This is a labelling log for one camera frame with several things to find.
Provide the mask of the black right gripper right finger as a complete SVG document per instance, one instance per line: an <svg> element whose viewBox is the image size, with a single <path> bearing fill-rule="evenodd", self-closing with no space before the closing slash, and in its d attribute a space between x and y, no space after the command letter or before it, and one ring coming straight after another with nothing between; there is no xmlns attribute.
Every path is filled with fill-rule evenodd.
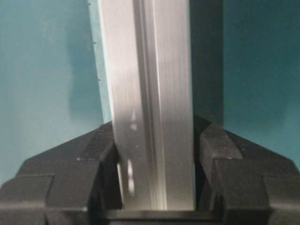
<svg viewBox="0 0 300 225"><path fill-rule="evenodd" d="M300 172L280 154L194 117L196 207L225 225L297 225Z"/></svg>

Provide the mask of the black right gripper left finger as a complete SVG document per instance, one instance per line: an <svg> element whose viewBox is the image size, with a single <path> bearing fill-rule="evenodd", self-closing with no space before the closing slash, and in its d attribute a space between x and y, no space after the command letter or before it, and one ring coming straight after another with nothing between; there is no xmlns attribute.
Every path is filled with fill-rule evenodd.
<svg viewBox="0 0 300 225"><path fill-rule="evenodd" d="M111 123L26 159L0 189L3 225L94 225L121 209Z"/></svg>

